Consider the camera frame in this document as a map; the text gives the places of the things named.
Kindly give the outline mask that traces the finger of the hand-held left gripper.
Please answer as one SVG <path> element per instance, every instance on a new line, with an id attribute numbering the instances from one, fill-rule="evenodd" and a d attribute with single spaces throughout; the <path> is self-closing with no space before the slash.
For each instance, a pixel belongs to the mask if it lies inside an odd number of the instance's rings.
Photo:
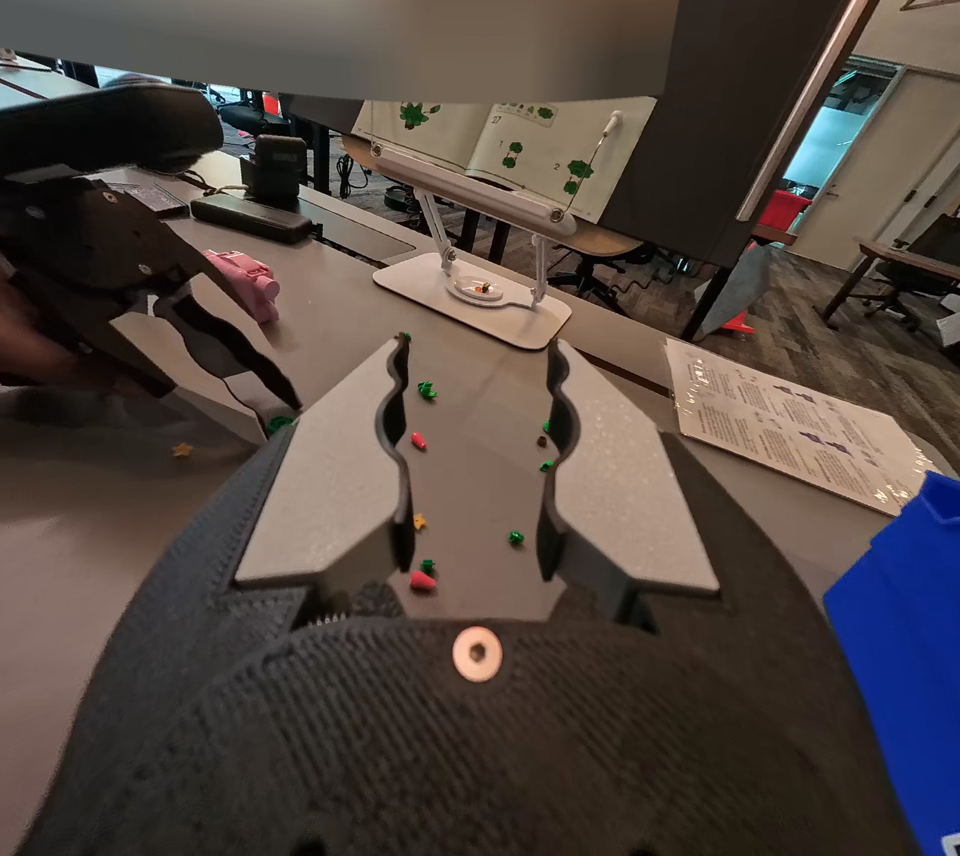
<path id="1" fill-rule="evenodd" d="M 198 368 L 254 414 L 299 414 L 302 400 L 258 322 L 219 275 L 197 274 L 150 313 L 169 323 Z"/>
<path id="2" fill-rule="evenodd" d="M 267 434 L 255 411 L 236 399 L 226 383 L 203 369 L 170 322 L 137 312 L 111 326 L 165 377 L 169 387 L 155 397 L 184 416 L 203 416 L 252 445 Z"/>

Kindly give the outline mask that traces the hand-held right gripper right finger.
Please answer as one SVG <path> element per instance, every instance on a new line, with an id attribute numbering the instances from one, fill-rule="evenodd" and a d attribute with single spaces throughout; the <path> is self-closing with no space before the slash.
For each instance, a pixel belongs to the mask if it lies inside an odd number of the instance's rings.
<path id="1" fill-rule="evenodd" d="M 606 620 L 654 627 L 648 594 L 717 600 L 720 583 L 656 423 L 562 339 L 547 351 L 549 437 L 535 552 Z"/>

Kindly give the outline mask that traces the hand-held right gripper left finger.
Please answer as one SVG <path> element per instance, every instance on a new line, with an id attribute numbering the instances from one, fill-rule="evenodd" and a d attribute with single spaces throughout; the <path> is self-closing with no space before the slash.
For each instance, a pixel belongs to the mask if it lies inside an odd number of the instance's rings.
<path id="1" fill-rule="evenodd" d="M 407 338 L 391 338 L 294 424 L 234 579 L 307 586 L 321 601 L 406 573 L 415 553 Z"/>

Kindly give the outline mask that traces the person's left hand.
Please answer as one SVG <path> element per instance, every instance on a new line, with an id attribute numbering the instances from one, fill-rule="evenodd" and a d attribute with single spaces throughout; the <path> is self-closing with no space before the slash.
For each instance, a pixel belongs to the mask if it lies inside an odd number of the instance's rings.
<path id="1" fill-rule="evenodd" d="M 1 279 L 1 385 L 99 392 L 128 399 L 152 395 L 111 364 L 78 355 L 38 328 L 36 308 Z"/>

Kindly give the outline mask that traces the pink toy brick pot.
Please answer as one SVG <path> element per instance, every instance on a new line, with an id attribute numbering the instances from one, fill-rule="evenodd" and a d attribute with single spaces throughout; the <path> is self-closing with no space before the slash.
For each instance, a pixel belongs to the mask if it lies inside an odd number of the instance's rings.
<path id="1" fill-rule="evenodd" d="M 276 300 L 281 285 L 268 265 L 236 250 L 204 250 L 202 254 L 229 281 L 258 324 L 271 324 L 280 320 Z"/>

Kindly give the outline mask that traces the scattered small toy bricks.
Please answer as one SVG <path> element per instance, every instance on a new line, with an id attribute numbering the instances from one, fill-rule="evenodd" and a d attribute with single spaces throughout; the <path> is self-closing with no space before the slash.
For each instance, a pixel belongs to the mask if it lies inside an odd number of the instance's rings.
<path id="1" fill-rule="evenodd" d="M 372 581 L 390 581 L 414 617 L 539 619 L 551 605 L 554 591 L 544 586 L 536 553 L 542 466 L 552 456 L 537 444 L 551 404 L 546 373 L 545 351 L 524 353 L 469 335 L 445 345 L 414 332 L 406 430 L 397 446 L 410 472 L 414 556 L 408 572 Z M 282 457 L 296 421 L 260 454 Z M 228 591 L 293 588 L 242 587 L 234 579 L 279 466 L 264 483 L 239 474 L 230 480 L 239 492 L 226 499 L 226 514 L 235 523 L 246 515 L 248 530 L 222 563 Z"/>

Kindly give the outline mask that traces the laminated instruction sheet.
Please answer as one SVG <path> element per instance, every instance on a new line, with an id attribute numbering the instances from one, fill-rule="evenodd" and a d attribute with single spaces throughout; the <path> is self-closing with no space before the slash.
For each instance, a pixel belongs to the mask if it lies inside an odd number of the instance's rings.
<path id="1" fill-rule="evenodd" d="M 888 415 L 677 339 L 665 357 L 678 429 L 690 439 L 888 517 L 937 470 Z"/>

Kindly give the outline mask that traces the small black box device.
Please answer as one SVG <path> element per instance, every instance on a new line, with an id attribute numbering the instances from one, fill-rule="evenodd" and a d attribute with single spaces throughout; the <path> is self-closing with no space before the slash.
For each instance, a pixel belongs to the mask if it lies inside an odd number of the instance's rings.
<path id="1" fill-rule="evenodd" d="M 239 158 L 246 195 L 266 203 L 298 198 L 306 168 L 307 146 L 300 138 L 260 135 L 252 152 Z"/>

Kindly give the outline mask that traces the white book stand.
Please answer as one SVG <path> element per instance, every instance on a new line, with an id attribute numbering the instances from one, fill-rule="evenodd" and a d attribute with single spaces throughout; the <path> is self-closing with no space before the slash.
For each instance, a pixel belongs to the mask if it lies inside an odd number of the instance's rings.
<path id="1" fill-rule="evenodd" d="M 433 252 L 379 269 L 373 274 L 375 284 L 515 348 L 546 348 L 571 313 L 565 303 L 547 294 L 546 244 L 574 236 L 587 222 L 556 204 L 464 177 L 387 143 L 355 138 L 368 143 L 374 169 L 412 188 L 435 245 Z M 463 262 L 442 225 L 441 199 L 530 232 L 535 283 L 511 282 L 496 271 Z M 489 281 L 496 297 L 476 296 L 475 280 Z"/>

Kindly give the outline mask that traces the black office chair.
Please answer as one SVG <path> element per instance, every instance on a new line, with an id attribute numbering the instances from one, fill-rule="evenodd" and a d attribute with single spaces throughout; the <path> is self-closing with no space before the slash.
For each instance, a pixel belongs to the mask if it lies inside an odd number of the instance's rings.
<path id="1" fill-rule="evenodd" d="M 942 214 L 918 238 L 905 243 L 898 240 L 894 249 L 955 268 L 959 265 L 959 220 L 957 215 Z M 882 296 L 864 298 L 866 318 L 881 312 L 897 316 L 907 332 L 917 333 L 943 316 L 942 300 L 958 295 L 958 281 L 922 270 L 903 262 L 880 262 L 874 276 L 886 288 Z"/>
<path id="2" fill-rule="evenodd" d="M 575 297 L 584 301 L 594 297 L 606 309 L 627 318 L 629 313 L 624 310 L 619 301 L 619 296 L 626 295 L 634 287 L 641 290 L 646 285 L 636 279 L 631 279 L 625 287 L 618 286 L 615 283 L 607 283 L 595 274 L 596 267 L 606 266 L 613 270 L 616 276 L 626 274 L 626 266 L 640 265 L 644 262 L 641 258 L 643 246 L 637 246 L 612 256 L 599 257 L 586 253 L 576 252 L 572 249 L 566 249 L 558 260 L 547 267 L 547 283 L 549 286 L 557 288 L 570 287 Z M 572 271 L 556 272 L 555 269 L 568 257 L 578 257 L 577 266 Z"/>

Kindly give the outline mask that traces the grey triangular board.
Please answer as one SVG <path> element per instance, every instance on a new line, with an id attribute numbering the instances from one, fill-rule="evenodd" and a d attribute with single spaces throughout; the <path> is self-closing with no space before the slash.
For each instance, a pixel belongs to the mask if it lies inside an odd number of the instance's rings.
<path id="1" fill-rule="evenodd" d="M 699 342 L 754 305 L 771 286 L 772 249 L 753 243 L 740 257 L 693 337 Z"/>

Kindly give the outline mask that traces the blue plastic bin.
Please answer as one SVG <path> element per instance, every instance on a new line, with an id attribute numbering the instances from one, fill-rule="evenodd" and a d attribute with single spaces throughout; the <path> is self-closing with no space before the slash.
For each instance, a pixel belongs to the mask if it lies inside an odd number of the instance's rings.
<path id="1" fill-rule="evenodd" d="M 920 849 L 958 854 L 958 480 L 928 473 L 823 604 Z"/>

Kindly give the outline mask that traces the red storage bin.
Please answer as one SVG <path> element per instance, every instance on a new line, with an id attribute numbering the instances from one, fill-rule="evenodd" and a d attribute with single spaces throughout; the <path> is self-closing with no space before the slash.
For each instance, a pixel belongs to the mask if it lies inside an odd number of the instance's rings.
<path id="1" fill-rule="evenodd" d="M 810 202 L 810 199 L 796 193 L 775 190 L 757 225 L 788 233 Z"/>

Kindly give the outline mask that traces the white door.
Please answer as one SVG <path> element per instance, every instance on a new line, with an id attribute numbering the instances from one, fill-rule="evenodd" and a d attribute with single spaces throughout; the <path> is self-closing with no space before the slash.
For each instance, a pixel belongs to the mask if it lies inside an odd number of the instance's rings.
<path id="1" fill-rule="evenodd" d="M 904 205 L 958 137 L 956 76 L 901 69 L 804 211 L 790 253 L 836 269 L 858 260 L 857 238 L 889 242 Z"/>

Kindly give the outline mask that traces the dark grey partition panel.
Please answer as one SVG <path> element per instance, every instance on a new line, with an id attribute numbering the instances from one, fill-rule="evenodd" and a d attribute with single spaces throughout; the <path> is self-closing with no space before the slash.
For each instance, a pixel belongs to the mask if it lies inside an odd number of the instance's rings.
<path id="1" fill-rule="evenodd" d="M 852 0 L 679 0 L 665 92 L 598 226 L 734 264 L 770 162 Z"/>

